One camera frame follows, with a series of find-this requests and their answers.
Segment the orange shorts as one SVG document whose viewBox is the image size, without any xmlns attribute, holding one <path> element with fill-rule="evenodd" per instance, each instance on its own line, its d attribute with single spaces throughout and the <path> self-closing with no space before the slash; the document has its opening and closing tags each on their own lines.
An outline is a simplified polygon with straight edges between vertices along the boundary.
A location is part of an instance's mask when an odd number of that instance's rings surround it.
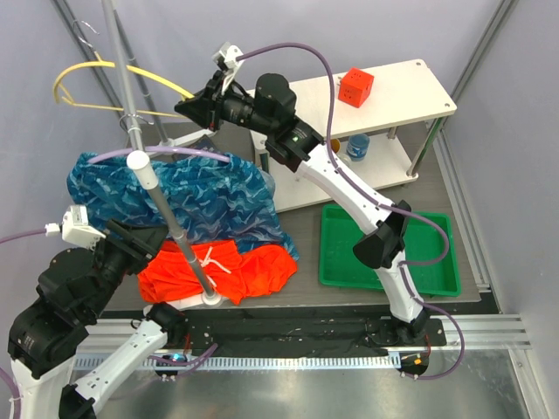
<svg viewBox="0 0 559 419">
<path fill-rule="evenodd" d="M 286 249 L 266 244 L 241 253 L 232 240 L 195 244 L 193 251 L 213 289 L 237 305 L 242 299 L 280 291 L 298 271 Z M 141 297 L 148 303 L 193 297 L 203 291 L 177 244 L 165 242 L 138 275 Z"/>
</svg>

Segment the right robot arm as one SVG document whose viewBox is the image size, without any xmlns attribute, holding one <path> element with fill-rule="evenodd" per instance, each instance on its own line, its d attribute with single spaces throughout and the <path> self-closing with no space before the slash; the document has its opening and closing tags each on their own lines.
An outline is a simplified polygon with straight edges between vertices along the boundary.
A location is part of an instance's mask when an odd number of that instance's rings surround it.
<svg viewBox="0 0 559 419">
<path fill-rule="evenodd" d="M 176 112 L 210 131 L 230 122 L 263 134 L 266 151 L 278 164 L 333 198 L 362 232 L 353 253 L 380 279 L 393 333 L 406 345 L 423 339 L 429 314 L 404 263 L 406 215 L 411 210 L 407 202 L 381 196 L 334 156 L 324 137 L 297 116 L 296 94 L 283 76 L 260 76 L 253 93 L 225 80 L 224 72 L 216 71 L 201 91 L 176 104 Z"/>
</svg>

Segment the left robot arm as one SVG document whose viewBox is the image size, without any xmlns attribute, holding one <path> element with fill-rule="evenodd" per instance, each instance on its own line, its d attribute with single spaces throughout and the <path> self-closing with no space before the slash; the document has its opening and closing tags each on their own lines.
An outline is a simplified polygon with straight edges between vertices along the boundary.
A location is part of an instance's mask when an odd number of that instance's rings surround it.
<svg viewBox="0 0 559 419">
<path fill-rule="evenodd" d="M 114 219 L 94 244 L 58 253 L 38 277 L 38 299 L 10 328 L 11 416 L 95 418 L 118 387 L 154 351 L 179 347 L 186 318 L 155 303 L 131 336 L 90 374 L 71 382 L 78 346 L 127 275 L 143 271 L 168 235 L 165 226 Z"/>
</svg>

